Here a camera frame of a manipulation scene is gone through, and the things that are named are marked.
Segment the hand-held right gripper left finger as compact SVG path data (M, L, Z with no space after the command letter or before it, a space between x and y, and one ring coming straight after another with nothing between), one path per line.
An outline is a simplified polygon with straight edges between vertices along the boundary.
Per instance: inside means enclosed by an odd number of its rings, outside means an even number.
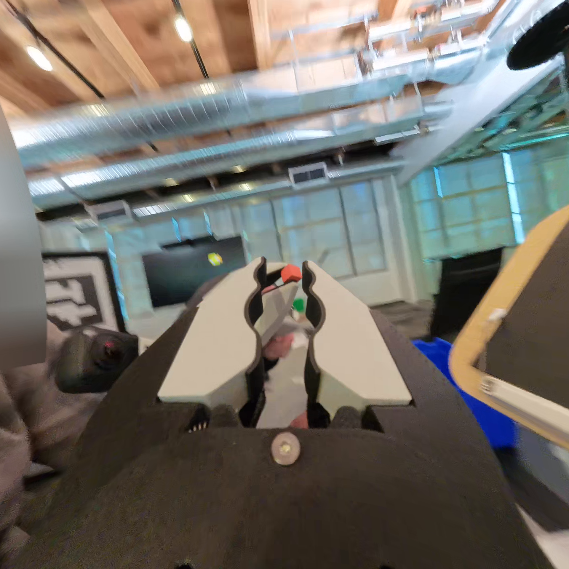
M255 323L263 313L266 259L228 274L196 308L158 391L163 403L231 407L256 427L265 405L265 366Z

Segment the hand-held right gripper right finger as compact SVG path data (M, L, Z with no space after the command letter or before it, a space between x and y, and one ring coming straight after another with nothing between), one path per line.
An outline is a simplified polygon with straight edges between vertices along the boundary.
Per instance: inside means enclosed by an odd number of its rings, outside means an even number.
M309 427L328 427L345 407L359 416L409 407L412 395L370 308L311 260L302 288L314 329L304 367Z

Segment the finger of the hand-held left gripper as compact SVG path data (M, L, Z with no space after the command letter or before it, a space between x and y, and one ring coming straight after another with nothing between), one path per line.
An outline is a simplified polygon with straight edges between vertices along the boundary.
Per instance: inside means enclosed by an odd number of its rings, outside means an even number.
M290 282L262 294L263 312L260 316L260 340L262 347L271 340L297 330L293 319L293 302L298 284Z

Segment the large paned window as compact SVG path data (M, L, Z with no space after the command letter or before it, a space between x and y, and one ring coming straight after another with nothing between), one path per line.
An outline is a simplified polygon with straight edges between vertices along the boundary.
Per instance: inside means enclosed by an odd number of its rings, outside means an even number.
M434 166L410 192L427 262L516 246L568 205L568 140Z
M388 269L377 200L369 181L271 201L283 259L316 262L334 278Z

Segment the black cabinet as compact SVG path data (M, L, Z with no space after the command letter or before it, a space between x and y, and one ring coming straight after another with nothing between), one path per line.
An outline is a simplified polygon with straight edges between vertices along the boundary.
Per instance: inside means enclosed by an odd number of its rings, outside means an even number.
M499 274L503 251L498 247L442 260L430 338L454 341Z

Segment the blue plastic bin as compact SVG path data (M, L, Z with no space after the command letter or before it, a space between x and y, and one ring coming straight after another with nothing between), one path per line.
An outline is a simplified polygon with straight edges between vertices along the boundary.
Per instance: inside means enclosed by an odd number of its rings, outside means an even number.
M501 412L467 394L456 383L450 371L452 344L435 338L432 341L411 340L411 343L441 371L473 413L494 451L514 451L517 448L517 424Z

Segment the white air vent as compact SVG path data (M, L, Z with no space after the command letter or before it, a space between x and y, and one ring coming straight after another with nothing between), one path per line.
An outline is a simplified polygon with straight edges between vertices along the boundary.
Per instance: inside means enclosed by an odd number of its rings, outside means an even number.
M125 200L85 206L90 218L98 225L132 220L132 210Z
M300 187L315 181L328 180L330 173L325 162L317 162L289 168L288 177L294 187Z

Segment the black-topped table with wood edge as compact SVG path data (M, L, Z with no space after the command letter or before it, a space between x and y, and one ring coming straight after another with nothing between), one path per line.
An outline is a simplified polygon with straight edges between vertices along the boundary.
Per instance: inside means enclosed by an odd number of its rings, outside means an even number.
M568 207L537 224L453 344L470 396L568 450Z

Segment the black round disk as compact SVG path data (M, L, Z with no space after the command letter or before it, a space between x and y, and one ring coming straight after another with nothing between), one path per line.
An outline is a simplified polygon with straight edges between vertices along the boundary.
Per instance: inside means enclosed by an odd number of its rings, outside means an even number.
M537 67L568 53L568 1L534 23L512 46L506 59L510 70Z

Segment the black wall screen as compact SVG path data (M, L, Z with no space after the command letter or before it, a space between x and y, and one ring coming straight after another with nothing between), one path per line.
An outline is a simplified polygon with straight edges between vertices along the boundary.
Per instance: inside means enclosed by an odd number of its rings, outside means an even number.
M141 259L154 309L186 303L206 282L246 265L241 236L185 239Z

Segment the silver ventilation duct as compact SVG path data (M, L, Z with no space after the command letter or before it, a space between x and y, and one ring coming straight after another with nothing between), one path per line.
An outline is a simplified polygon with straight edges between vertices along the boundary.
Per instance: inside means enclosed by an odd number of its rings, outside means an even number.
M251 82L203 82L159 98L123 99L58 110L9 129L24 167L126 151L148 142L210 134L378 101L419 82L408 74L371 76L335 87L286 91Z
M277 159L295 158L335 147L360 143L394 134L402 127L360 126L351 129L293 129L265 132L209 147L153 158L115 163L62 176L48 176L28 181L34 204L44 208L55 205L64 194L69 200L94 200L130 191L160 186L168 179L177 183L229 171L233 167L251 167Z

